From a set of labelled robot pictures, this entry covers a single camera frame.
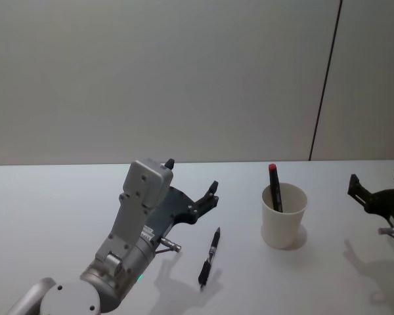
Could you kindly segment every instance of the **pen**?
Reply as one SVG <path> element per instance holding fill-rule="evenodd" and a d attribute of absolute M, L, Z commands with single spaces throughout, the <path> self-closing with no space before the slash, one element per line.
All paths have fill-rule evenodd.
<path fill-rule="evenodd" d="M 216 254 L 217 244 L 219 243 L 219 238 L 221 238 L 221 228 L 217 228 L 215 235 L 213 237 L 213 241 L 211 241 L 211 246 L 209 250 L 209 256 L 203 264 L 202 271 L 198 276 L 198 283 L 200 284 L 200 289 L 203 291 L 204 286 L 208 282 L 209 273 L 211 269 L 211 264 L 213 262 L 213 258 Z"/>
<path fill-rule="evenodd" d="M 269 165 L 269 174 L 270 174 L 270 191 L 271 191 L 271 199 L 273 201 L 273 209 L 278 212 L 283 212 L 282 196 L 280 195 L 280 184 L 278 181 L 276 164 Z"/>

